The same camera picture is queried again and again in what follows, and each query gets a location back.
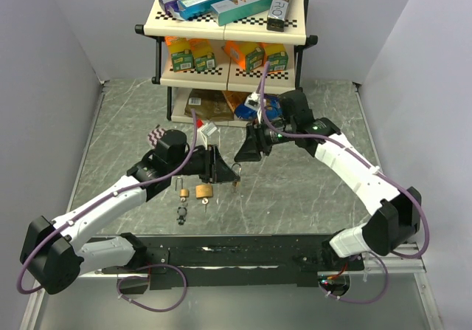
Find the medium brass padlock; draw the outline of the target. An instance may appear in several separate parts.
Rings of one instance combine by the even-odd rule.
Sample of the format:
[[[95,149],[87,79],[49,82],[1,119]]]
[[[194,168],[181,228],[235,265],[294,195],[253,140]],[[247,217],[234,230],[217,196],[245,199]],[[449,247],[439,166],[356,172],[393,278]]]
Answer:
[[[238,162],[235,162],[232,166],[231,166],[231,169],[232,171],[235,173],[235,175],[237,176],[236,180],[234,182],[238,182],[238,187],[240,185],[240,176],[241,176],[241,171],[242,171],[242,166],[240,163]]]

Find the large brass padlock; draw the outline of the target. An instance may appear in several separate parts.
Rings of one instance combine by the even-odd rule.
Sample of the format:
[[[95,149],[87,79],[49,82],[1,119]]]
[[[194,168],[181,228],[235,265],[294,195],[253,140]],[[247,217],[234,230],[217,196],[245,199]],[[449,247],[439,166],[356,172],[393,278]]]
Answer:
[[[210,183],[200,184],[195,187],[195,197],[197,199],[209,199],[213,197],[213,187]]]

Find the small brass padlock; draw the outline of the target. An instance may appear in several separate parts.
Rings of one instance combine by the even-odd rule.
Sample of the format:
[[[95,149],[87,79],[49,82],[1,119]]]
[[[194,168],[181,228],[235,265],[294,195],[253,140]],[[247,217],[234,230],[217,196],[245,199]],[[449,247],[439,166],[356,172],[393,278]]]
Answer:
[[[184,186],[184,179],[180,176],[176,178],[175,191],[178,192],[179,198],[183,201],[190,195],[190,191]]]

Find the key with panda keychain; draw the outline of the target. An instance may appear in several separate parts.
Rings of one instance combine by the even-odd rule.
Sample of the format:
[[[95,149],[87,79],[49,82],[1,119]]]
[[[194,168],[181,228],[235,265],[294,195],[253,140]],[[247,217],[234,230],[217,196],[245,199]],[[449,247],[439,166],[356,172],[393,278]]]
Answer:
[[[180,198],[180,205],[177,208],[177,222],[178,225],[184,225],[187,219],[187,198],[181,197]]]

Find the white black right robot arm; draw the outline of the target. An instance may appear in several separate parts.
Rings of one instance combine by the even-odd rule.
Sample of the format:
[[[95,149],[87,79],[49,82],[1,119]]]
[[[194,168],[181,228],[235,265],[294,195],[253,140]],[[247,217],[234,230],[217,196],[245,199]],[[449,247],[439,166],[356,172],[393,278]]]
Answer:
[[[419,231],[421,195],[416,189],[404,190],[388,182],[332,121],[313,116],[304,92],[289,91],[279,99],[281,116],[249,123],[235,161],[257,162],[274,145],[293,141],[330,168],[362,201],[369,220],[338,231],[328,240],[322,251],[327,268],[340,269],[350,256],[362,252],[388,255]]]

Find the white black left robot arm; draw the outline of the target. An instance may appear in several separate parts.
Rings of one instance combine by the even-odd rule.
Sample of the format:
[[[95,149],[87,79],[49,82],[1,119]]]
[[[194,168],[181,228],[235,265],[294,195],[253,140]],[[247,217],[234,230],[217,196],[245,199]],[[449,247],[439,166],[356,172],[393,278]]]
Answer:
[[[188,142],[184,132],[165,131],[153,149],[109,189],[53,220],[43,216],[29,224],[20,255],[21,274],[31,274],[51,295],[62,292],[83,274],[107,267],[138,272],[147,248],[133,234],[104,241],[91,238],[106,225],[170,187],[175,175],[198,176],[203,183],[237,182],[215,145]]]

